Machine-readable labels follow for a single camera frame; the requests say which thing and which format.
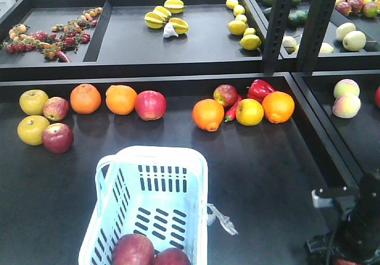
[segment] red chili pepper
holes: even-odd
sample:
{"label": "red chili pepper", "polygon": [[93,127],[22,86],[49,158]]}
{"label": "red chili pepper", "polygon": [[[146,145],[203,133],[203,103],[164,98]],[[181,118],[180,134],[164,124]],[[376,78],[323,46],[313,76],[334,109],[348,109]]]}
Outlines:
{"label": "red chili pepper", "polygon": [[224,114],[224,121],[233,121],[236,118],[236,109],[238,108],[239,103],[242,101],[242,96],[239,95],[237,97],[237,101],[233,104],[233,106]]}
{"label": "red chili pepper", "polygon": [[262,103],[262,100],[264,100],[264,98],[272,92],[274,92],[274,88],[271,84],[264,80],[256,79],[249,87],[247,97]]}

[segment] apple in basket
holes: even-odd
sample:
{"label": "apple in basket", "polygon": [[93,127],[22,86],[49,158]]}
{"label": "apple in basket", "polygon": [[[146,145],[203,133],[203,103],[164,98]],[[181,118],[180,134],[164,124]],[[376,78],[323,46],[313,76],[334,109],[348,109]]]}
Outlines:
{"label": "apple in basket", "polygon": [[151,265],[154,259],[153,243],[142,234],[123,235],[116,243],[112,265]]}

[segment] black metal post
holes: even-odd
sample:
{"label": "black metal post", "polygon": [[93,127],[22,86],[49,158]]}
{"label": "black metal post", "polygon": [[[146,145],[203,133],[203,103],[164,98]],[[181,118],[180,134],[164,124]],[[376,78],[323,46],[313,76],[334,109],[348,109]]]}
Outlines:
{"label": "black metal post", "polygon": [[292,0],[273,0],[267,38],[265,39],[262,54],[262,70],[264,74],[273,74],[276,70],[291,6]]}
{"label": "black metal post", "polygon": [[311,0],[308,19],[297,53],[297,71],[314,70],[334,5],[335,0]]}

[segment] white object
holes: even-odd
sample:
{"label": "white object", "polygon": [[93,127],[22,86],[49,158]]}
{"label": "white object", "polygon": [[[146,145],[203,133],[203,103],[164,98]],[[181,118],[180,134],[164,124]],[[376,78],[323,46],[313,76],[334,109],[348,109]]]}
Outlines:
{"label": "white object", "polygon": [[157,251],[179,247],[192,265],[207,265],[207,172],[204,157],[188,148],[131,146],[101,158],[79,265],[111,265],[118,239],[133,232]]}

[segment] small yellow fruit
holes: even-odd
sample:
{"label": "small yellow fruit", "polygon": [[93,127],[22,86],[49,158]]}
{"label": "small yellow fruit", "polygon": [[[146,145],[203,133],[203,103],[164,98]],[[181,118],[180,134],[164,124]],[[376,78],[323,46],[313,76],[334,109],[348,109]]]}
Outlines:
{"label": "small yellow fruit", "polygon": [[243,21],[244,23],[247,23],[247,17],[243,14],[238,14],[236,17],[235,17],[235,20],[241,20]]}
{"label": "small yellow fruit", "polygon": [[235,6],[237,6],[239,4],[239,1],[238,0],[226,0],[226,6],[229,8],[229,9],[231,9],[231,10],[233,10],[233,8],[235,7]]}
{"label": "small yellow fruit", "polygon": [[233,8],[233,15],[234,16],[237,16],[238,14],[244,14],[244,13],[245,13],[245,9],[242,5],[236,5]]}
{"label": "small yellow fruit", "polygon": [[260,47],[261,39],[255,34],[249,34],[240,40],[240,45],[246,50],[255,50]]}
{"label": "small yellow fruit", "polygon": [[247,25],[240,20],[233,20],[228,24],[229,31],[234,35],[242,35],[246,28]]}
{"label": "small yellow fruit", "polygon": [[164,7],[172,14],[179,14],[185,9],[185,5],[181,0],[166,0]]}
{"label": "small yellow fruit", "polygon": [[189,24],[186,21],[181,20],[180,18],[172,17],[171,19],[169,19],[169,23],[172,24],[174,30],[178,34],[184,34],[189,30]]}
{"label": "small yellow fruit", "polygon": [[164,26],[165,18],[160,16],[159,14],[155,12],[148,12],[145,17],[145,23],[151,28],[151,29],[160,29]]}
{"label": "small yellow fruit", "polygon": [[248,27],[245,31],[243,36],[249,35],[249,34],[256,34],[256,30],[253,27]]}
{"label": "small yellow fruit", "polygon": [[172,13],[165,9],[164,7],[158,5],[154,8],[153,12],[155,12],[156,14],[162,16],[163,18],[165,18],[165,20],[167,20],[169,17],[172,16]]}

